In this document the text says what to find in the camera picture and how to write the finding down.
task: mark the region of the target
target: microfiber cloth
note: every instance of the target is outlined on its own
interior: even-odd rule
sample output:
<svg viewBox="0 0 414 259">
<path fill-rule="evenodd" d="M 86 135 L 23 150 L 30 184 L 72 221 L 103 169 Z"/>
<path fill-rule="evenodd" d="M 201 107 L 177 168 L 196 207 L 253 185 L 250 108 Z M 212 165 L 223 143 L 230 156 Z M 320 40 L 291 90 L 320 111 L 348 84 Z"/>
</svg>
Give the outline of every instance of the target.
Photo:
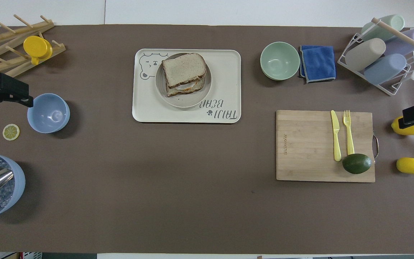
<svg viewBox="0 0 414 259">
<path fill-rule="evenodd" d="M 300 46 L 300 76 L 306 82 L 331 81 L 336 78 L 335 53 L 332 46 Z"/>
</svg>

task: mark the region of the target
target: yellow knife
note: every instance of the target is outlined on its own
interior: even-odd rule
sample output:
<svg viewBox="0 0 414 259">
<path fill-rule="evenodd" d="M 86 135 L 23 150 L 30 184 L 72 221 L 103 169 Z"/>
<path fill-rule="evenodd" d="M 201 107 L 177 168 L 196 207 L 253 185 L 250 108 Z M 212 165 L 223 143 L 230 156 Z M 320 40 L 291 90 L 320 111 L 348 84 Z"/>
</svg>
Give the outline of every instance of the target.
<svg viewBox="0 0 414 259">
<path fill-rule="evenodd" d="M 335 161 L 341 161 L 340 143 L 338 142 L 338 132 L 340 131 L 340 123 L 336 117 L 334 110 L 330 111 L 332 115 L 332 126 L 333 126 L 333 154 L 335 155 Z"/>
</svg>

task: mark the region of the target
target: lemon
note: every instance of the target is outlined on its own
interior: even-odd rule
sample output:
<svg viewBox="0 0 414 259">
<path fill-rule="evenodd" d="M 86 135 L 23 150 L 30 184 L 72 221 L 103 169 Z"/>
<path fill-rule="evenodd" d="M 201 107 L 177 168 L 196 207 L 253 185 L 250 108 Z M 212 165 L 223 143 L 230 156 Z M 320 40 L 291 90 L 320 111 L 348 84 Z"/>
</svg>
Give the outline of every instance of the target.
<svg viewBox="0 0 414 259">
<path fill-rule="evenodd" d="M 391 127 L 395 133 L 400 135 L 414 135 L 414 125 L 408 128 L 399 128 L 399 119 L 403 118 L 403 116 L 395 118 L 392 122 Z"/>
<path fill-rule="evenodd" d="M 350 154 L 343 158 L 343 167 L 351 174 L 361 174 L 372 166 L 372 160 L 364 154 Z"/>
<path fill-rule="evenodd" d="M 3 137 L 9 141 L 12 141 L 18 138 L 19 134 L 20 134 L 20 129 L 15 124 L 9 124 L 5 126 L 3 129 Z"/>
<path fill-rule="evenodd" d="M 414 158 L 402 157 L 397 160 L 397 169 L 406 174 L 414 174 Z"/>
</svg>

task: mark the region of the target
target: white table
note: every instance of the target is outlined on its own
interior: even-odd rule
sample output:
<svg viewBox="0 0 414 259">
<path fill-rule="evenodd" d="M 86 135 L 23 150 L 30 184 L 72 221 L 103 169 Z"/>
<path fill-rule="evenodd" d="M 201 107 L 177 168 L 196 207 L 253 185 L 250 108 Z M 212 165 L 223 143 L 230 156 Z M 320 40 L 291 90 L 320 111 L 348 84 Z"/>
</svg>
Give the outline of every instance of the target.
<svg viewBox="0 0 414 259">
<path fill-rule="evenodd" d="M 200 24 L 361 27 L 371 20 L 401 14 L 414 28 L 414 0 L 0 0 L 0 22 L 20 26 L 17 14 L 30 23 L 40 15 L 56 25 Z M 254 258 L 257 255 L 170 255 L 158 258 Z M 312 257 L 313 255 L 266 255 Z M 154 254 L 99 254 L 99 259 L 154 258 Z"/>
</svg>

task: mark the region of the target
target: blue cup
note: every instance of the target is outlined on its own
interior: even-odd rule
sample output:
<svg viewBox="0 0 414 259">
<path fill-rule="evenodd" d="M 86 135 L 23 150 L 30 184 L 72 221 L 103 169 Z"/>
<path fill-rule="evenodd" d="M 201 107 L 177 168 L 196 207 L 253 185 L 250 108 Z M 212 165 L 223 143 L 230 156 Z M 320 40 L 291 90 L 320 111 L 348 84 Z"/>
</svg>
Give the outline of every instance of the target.
<svg viewBox="0 0 414 259">
<path fill-rule="evenodd" d="M 371 84 L 382 84 L 391 80 L 407 65 L 407 59 L 401 54 L 382 57 L 365 68 L 363 75 Z"/>
</svg>

